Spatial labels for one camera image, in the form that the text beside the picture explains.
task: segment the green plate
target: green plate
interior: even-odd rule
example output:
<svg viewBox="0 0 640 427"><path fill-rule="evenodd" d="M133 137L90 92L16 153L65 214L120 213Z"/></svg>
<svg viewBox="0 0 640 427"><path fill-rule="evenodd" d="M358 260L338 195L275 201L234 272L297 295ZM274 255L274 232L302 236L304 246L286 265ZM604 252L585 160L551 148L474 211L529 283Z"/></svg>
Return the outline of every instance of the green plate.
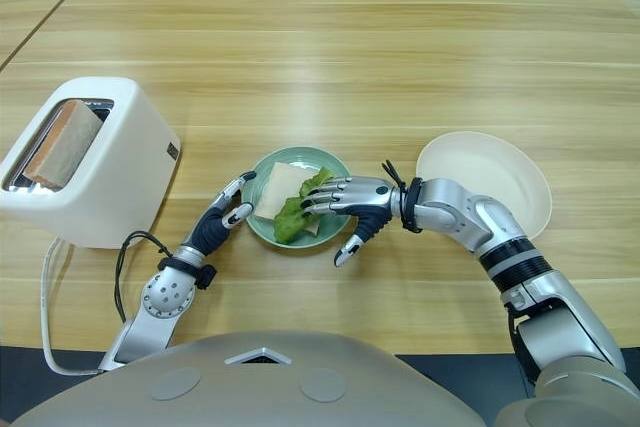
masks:
<svg viewBox="0 0 640 427"><path fill-rule="evenodd" d="M351 175L344 163L335 155L329 152L317 149L315 147L287 147L285 149L276 150L270 153L264 159L256 164L253 170L256 171L256 178L244 186L242 190L242 201L251 202L254 206L258 205L262 192L269 180L269 174L276 162L285 162L287 164L296 165L298 167L320 170L326 167L333 172L336 177L345 177ZM320 219L318 235L313 236L307 232L301 232L296 235L288 244L280 244L276 242L273 235L273 221L264 220L255 215L249 216L247 223L259 237L267 242L284 247L285 249L304 249L314 247L333 238L340 232L347 222L347 215L324 215Z"/></svg>

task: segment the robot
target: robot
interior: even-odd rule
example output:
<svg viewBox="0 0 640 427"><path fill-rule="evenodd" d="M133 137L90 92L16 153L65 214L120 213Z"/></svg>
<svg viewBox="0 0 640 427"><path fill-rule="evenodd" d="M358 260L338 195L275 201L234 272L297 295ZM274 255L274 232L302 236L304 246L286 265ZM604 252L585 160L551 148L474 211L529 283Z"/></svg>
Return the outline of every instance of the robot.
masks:
<svg viewBox="0 0 640 427"><path fill-rule="evenodd" d="M449 179L396 185L373 177L330 180L304 199L305 215L351 215L339 267L393 217L413 233L462 244L500 291L514 351L535 398L505 407L495 426L637 426L640 391L615 340L497 200ZM230 208L255 177L234 179L178 250L143 287L138 313L106 353L99 376L19 418L16 426L305 425L481 426L482 419L395 357L345 336L240 332L167 348L179 318L215 270L205 258L253 206Z"/></svg>

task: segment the robotic arm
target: robotic arm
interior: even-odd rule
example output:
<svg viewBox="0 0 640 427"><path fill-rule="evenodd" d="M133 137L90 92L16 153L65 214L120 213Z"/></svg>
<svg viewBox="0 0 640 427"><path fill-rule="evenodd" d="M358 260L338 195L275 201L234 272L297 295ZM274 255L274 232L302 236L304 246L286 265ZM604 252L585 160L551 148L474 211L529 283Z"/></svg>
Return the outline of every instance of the robotic arm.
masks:
<svg viewBox="0 0 640 427"><path fill-rule="evenodd" d="M194 287L206 289L216 274L213 266L203 265L205 257L253 212L253 205L243 203L225 214L233 196L255 176L255 172L246 172L222 189L178 250L160 263L161 272L147 281L138 313L123 324L100 371L122 367L167 347L178 320L193 302Z"/></svg>
<svg viewBox="0 0 640 427"><path fill-rule="evenodd" d="M312 191L305 213L337 213L359 218L354 235L335 257L340 266L393 216L403 226L448 235L474 254L501 293L508 311L514 350L534 380L556 360L586 356L624 372L615 340L562 273L551 268L497 200L477 195L449 179L398 182L369 177L335 179ZM526 320L515 326L515 319Z"/></svg>

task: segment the plate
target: plate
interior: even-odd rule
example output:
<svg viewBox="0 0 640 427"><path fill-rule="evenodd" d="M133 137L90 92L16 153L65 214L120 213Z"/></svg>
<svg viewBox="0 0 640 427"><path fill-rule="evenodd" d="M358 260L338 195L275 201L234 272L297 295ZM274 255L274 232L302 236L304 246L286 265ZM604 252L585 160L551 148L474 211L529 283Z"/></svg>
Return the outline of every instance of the plate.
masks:
<svg viewBox="0 0 640 427"><path fill-rule="evenodd" d="M531 238L551 219L551 189L538 166L509 142L480 132L451 132L422 150L416 174L448 178L477 194L498 199Z"/></svg>
<svg viewBox="0 0 640 427"><path fill-rule="evenodd" d="M254 206L258 205L262 192L269 180L269 174L276 162L285 162L287 164L298 167L320 170L326 167L333 172L336 177L344 177L351 175L346 165L335 155L318 149L316 147L296 146L287 147L270 153L253 168L256 172L256 178L244 186L242 191L242 201L251 202ZM320 219L318 235L313 236L309 233L302 232L298 234L290 243L280 244L276 242L273 235L273 221L260 219L255 215L247 218L247 223L259 237L267 242L283 247L285 249L304 249L315 247L329 239L335 237L349 221L347 215L324 215Z"/></svg>

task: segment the white bowl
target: white bowl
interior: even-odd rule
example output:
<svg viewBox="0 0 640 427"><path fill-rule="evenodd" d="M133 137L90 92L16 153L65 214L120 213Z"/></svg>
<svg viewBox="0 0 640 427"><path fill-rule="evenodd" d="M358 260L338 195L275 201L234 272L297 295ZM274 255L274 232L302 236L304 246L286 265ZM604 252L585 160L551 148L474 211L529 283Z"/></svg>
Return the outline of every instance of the white bowl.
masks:
<svg viewBox="0 0 640 427"><path fill-rule="evenodd" d="M455 180L506 205L531 238L551 219L551 189L538 166L520 149L493 135L450 132L429 142L418 158L423 179Z"/></svg>

